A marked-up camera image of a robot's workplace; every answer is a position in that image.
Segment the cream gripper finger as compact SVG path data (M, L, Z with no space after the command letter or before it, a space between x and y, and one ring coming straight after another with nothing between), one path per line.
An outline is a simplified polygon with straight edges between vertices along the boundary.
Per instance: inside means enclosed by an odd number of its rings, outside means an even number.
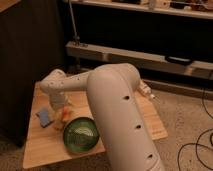
M49 109L49 117L51 119L51 121L55 121L56 120L56 112L54 110L50 110Z
M67 117L67 116L70 116L70 114L71 114L71 109L70 109L70 107L64 107L64 109L63 109L63 116L64 117Z

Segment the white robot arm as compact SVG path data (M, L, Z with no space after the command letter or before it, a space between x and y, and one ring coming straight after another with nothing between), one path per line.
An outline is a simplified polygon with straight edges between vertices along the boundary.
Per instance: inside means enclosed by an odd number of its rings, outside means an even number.
M55 69L40 86L55 109L67 102L67 91L86 92L113 171L165 171L134 95L140 86L136 67L106 64L73 76Z

